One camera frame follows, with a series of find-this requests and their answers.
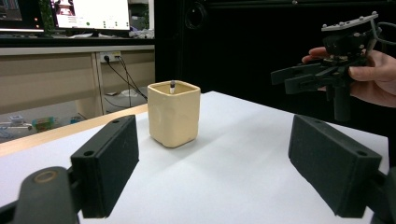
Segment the beige wall panel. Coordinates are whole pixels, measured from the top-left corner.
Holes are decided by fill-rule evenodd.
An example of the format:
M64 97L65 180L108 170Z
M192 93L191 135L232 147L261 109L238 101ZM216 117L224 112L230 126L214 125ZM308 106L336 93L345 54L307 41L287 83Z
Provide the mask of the beige wall panel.
M127 71L138 87L147 87L155 81L154 50L122 51ZM120 62L110 63L125 80L126 72ZM127 84L107 63L102 63L102 79L105 93L127 90Z
M0 57L0 114L94 96L90 53Z

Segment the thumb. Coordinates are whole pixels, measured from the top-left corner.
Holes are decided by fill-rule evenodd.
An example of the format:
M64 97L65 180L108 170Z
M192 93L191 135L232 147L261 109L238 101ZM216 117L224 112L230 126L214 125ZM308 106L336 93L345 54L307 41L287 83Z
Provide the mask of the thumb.
M357 81L371 81L378 79L376 67L349 67L350 77Z

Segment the beige container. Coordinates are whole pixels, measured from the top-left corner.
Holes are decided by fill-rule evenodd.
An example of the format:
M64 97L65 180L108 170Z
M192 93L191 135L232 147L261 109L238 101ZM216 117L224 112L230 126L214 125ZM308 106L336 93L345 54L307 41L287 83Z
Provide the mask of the beige container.
M201 89L187 82L171 81L148 85L149 134L165 147L179 147L196 138Z

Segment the electrical socket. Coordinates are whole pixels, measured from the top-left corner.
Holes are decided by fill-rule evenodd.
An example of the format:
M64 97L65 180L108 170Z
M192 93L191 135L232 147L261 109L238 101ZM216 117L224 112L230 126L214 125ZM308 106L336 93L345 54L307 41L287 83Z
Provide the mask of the electrical socket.
M108 57L109 62L118 62L119 59L117 57L121 56L121 51L108 51L108 52L100 52L100 62L107 63L105 60L105 56Z

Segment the black backdrop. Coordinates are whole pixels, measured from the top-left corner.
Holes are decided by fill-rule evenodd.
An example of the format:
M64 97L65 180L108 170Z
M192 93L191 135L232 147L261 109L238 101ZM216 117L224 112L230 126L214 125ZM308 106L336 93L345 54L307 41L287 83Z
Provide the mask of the black backdrop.
M287 95L272 85L270 73L294 66L322 46L322 25L379 15L375 21L396 23L392 1L156 1L156 81L179 79L254 103L385 135L391 166L396 163L394 108L351 101L351 121L333 118L324 92ZM396 41L396 30L384 30ZM396 56L396 47L387 46Z

